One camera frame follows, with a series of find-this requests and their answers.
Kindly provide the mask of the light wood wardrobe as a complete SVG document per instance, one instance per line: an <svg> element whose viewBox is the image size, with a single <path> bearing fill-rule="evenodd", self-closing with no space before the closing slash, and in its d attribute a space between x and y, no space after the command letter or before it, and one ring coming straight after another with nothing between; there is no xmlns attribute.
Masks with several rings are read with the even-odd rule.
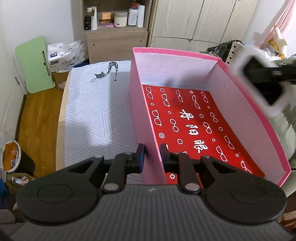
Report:
<svg viewBox="0 0 296 241"><path fill-rule="evenodd" d="M257 1L154 1L148 46L191 52L242 40Z"/></svg>

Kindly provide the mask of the white plastic package bag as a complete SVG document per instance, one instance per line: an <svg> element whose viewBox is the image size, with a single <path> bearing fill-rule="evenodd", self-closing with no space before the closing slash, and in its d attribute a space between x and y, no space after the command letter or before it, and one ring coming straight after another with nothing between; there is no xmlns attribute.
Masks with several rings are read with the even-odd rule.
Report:
<svg viewBox="0 0 296 241"><path fill-rule="evenodd" d="M84 40L56 43L47 46L51 72L69 71L88 59L87 42Z"/></svg>

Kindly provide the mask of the white tall bottle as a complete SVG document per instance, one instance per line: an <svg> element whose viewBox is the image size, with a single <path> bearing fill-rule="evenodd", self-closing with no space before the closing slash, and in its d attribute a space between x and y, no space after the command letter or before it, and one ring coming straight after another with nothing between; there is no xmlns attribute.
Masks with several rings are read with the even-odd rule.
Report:
<svg viewBox="0 0 296 241"><path fill-rule="evenodd" d="M138 6L138 13L137 13L137 26L139 28L144 27L144 12L145 12L145 6L139 5Z"/></svg>

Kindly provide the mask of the white jar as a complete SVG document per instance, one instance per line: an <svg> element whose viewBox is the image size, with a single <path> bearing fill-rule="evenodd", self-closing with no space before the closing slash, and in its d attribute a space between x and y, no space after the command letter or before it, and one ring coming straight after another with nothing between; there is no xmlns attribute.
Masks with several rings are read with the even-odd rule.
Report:
<svg viewBox="0 0 296 241"><path fill-rule="evenodd" d="M126 11L116 11L114 13L114 27L124 28L127 26L127 12Z"/></svg>

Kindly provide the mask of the trash bin with bag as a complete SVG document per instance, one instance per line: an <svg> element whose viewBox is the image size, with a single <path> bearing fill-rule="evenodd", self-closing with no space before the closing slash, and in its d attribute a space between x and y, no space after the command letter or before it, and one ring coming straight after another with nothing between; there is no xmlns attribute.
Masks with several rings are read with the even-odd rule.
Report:
<svg viewBox="0 0 296 241"><path fill-rule="evenodd" d="M35 163L21 149L17 141L9 141L1 152L1 167L8 173L26 173L34 176Z"/></svg>

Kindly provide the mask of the wooden shelf cabinet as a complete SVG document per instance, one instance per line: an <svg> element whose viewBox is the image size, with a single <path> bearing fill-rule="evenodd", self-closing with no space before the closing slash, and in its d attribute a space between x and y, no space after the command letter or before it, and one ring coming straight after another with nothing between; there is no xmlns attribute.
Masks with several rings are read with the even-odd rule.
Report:
<svg viewBox="0 0 296 241"><path fill-rule="evenodd" d="M84 31L87 39L89 61L91 64L113 60L130 60L134 47L145 47L149 36L149 18L154 1L136 1L144 5L143 27L103 27ZM106 12L127 11L132 1L82 1L82 15L87 8L97 7L97 17L101 20Z"/></svg>

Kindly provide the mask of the red printed glasses cloth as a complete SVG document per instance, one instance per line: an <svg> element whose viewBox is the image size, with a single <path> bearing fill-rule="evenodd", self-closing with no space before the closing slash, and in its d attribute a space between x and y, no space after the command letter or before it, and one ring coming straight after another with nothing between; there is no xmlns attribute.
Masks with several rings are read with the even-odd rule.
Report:
<svg viewBox="0 0 296 241"><path fill-rule="evenodd" d="M142 85L145 115L143 141L148 161L144 179L148 184L175 184L177 175L165 174L159 147L185 153L193 159L215 157L258 177L264 172L253 161L222 116L210 92Z"/></svg>

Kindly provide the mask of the pink cardboard box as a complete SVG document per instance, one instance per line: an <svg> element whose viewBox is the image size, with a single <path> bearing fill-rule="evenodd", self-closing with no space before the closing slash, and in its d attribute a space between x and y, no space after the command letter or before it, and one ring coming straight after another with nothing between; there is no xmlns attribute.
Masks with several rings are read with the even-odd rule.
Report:
<svg viewBox="0 0 296 241"><path fill-rule="evenodd" d="M287 180L291 168L273 127L238 80L231 76L227 65L210 55L172 49L133 49L129 94L137 141L146 149L144 166L148 158L142 131L146 110L143 84L210 92L231 130L264 172L264 178L278 186Z"/></svg>

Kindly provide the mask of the white black wifi router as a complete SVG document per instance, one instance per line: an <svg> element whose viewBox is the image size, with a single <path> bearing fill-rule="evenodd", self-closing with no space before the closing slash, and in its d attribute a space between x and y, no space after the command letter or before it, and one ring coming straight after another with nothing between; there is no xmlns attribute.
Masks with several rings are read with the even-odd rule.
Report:
<svg viewBox="0 0 296 241"><path fill-rule="evenodd" d="M231 72L266 116L277 116L295 102L295 64L277 64L248 47L234 60Z"/></svg>

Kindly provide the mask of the green folding table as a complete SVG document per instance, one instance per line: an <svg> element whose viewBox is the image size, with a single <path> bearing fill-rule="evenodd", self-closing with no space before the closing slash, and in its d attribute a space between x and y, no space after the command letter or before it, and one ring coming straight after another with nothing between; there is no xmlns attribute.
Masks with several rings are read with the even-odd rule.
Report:
<svg viewBox="0 0 296 241"><path fill-rule="evenodd" d="M55 87L48 66L44 37L37 37L15 48L15 55L25 79L27 91L36 93Z"/></svg>

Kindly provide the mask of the white patterned table cloth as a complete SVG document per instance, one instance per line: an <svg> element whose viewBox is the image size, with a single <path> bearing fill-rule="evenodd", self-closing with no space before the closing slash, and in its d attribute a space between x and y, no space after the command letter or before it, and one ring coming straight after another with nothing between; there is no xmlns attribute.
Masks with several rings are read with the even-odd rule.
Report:
<svg viewBox="0 0 296 241"><path fill-rule="evenodd" d="M65 112L65 166L95 155L112 159L138 147L130 105L130 61L70 72Z"/></svg>

